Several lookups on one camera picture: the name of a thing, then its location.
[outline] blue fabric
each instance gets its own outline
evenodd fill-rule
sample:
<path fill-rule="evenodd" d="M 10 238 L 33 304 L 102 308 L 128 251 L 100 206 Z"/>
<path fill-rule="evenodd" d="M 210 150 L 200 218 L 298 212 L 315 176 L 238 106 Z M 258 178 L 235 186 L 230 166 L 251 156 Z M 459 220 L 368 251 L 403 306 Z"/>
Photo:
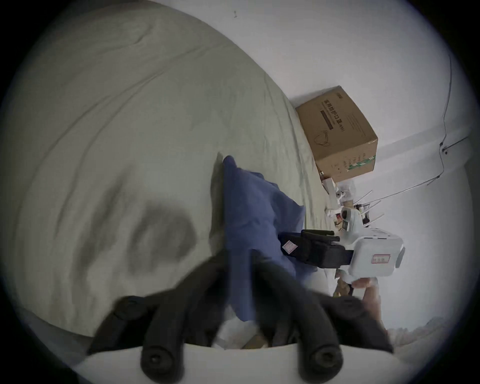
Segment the blue fabric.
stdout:
<path fill-rule="evenodd" d="M 232 156 L 223 160 L 225 247 L 229 254 L 230 304 L 238 318 L 254 320 L 251 250 L 284 267 L 302 281 L 316 267 L 285 256 L 280 232 L 303 229 L 305 207 L 285 195 L 261 173 L 238 168 Z"/>

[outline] electrical wire on wall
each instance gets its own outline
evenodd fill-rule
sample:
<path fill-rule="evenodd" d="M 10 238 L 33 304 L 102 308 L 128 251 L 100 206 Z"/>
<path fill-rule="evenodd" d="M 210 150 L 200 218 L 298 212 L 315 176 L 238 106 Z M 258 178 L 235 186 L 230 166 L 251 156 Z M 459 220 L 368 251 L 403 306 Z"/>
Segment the electrical wire on wall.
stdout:
<path fill-rule="evenodd" d="M 423 184 L 427 184 L 427 185 L 430 185 L 431 183 L 433 183 L 435 180 L 437 180 L 438 178 L 440 178 L 440 176 L 443 175 L 443 173 L 445 172 L 445 165 L 444 165 L 444 160 L 442 159 L 442 145 L 444 145 L 444 142 L 445 142 L 445 139 L 447 138 L 447 127 L 446 127 L 446 124 L 445 124 L 445 115 L 447 113 L 447 108 L 448 108 L 448 102 L 450 101 L 450 93 L 452 91 L 452 57 L 450 56 L 450 54 L 448 55 L 448 58 L 450 60 L 450 81 L 448 83 L 448 95 L 447 95 L 447 103 L 445 104 L 445 109 L 444 109 L 444 114 L 443 114 L 443 121 L 444 121 L 444 138 L 442 139 L 442 141 L 440 142 L 440 145 L 438 147 L 438 156 L 440 157 L 440 161 L 442 162 L 442 172 L 440 172 L 437 176 L 435 176 L 434 178 L 431 178 L 431 179 L 428 179 L 428 180 L 425 180 L 417 185 L 414 185 L 413 187 L 409 187 L 409 188 L 405 188 L 404 190 L 401 190 L 401 191 L 398 191 L 398 192 L 395 192 L 395 193 L 392 193 L 391 195 L 388 195 L 388 196 L 384 196 L 384 197 L 381 197 L 380 199 L 375 199 L 375 200 L 372 200 L 372 201 L 369 201 L 368 203 L 365 203 L 364 205 L 367 205 L 367 204 L 370 204 L 370 203 L 375 203 L 377 201 L 380 201 L 380 200 L 383 200 L 383 199 L 386 199 L 388 197 L 392 197 L 392 196 L 395 196 L 395 195 L 398 195 L 398 194 L 401 194 L 403 192 L 406 192 L 406 191 L 410 191 L 411 189 L 414 189 L 414 188 L 417 188 Z"/>

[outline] bed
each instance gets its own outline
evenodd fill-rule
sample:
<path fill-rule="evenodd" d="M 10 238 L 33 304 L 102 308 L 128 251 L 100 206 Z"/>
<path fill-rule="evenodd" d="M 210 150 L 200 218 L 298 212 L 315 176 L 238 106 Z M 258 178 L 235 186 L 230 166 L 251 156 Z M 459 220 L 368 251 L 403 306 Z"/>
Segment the bed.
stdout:
<path fill-rule="evenodd" d="M 17 305 L 91 336 L 115 299 L 222 248 L 227 155 L 333 229 L 295 109 L 207 24 L 150 2 L 57 22 L 1 118 L 1 246 Z"/>

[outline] red sticker label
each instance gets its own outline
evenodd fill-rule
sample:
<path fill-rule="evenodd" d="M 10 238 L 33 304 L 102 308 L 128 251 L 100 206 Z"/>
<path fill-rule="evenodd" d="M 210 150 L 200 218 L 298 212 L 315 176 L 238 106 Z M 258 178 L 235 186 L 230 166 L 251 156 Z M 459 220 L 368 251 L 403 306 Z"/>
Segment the red sticker label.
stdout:
<path fill-rule="evenodd" d="M 373 255 L 372 264 L 387 264 L 390 261 L 390 255 Z"/>

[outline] white label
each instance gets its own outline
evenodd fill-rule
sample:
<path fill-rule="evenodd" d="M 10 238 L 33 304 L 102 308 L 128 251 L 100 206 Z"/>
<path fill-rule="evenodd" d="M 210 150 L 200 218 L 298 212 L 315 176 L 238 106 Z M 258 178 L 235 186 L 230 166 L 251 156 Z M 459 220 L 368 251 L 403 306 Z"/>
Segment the white label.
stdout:
<path fill-rule="evenodd" d="M 283 244 L 282 248 L 290 255 L 295 249 L 298 248 L 298 245 L 295 245 L 289 240 L 285 244 Z"/>
<path fill-rule="evenodd" d="M 373 255 L 372 264 L 387 264 L 390 261 L 390 255 Z"/>

